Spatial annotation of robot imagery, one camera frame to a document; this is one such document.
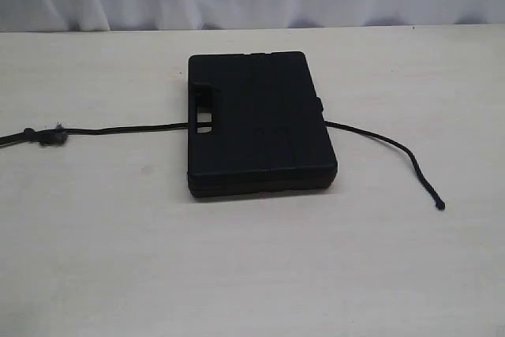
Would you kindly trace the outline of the black plastic carrying case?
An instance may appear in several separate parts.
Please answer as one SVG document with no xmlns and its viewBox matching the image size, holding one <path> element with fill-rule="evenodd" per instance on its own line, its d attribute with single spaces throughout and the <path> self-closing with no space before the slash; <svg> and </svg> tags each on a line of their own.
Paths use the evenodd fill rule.
<svg viewBox="0 0 505 337">
<path fill-rule="evenodd" d="M 195 198 L 326 189 L 338 161 L 301 51 L 188 60 L 189 191 Z"/>
</svg>

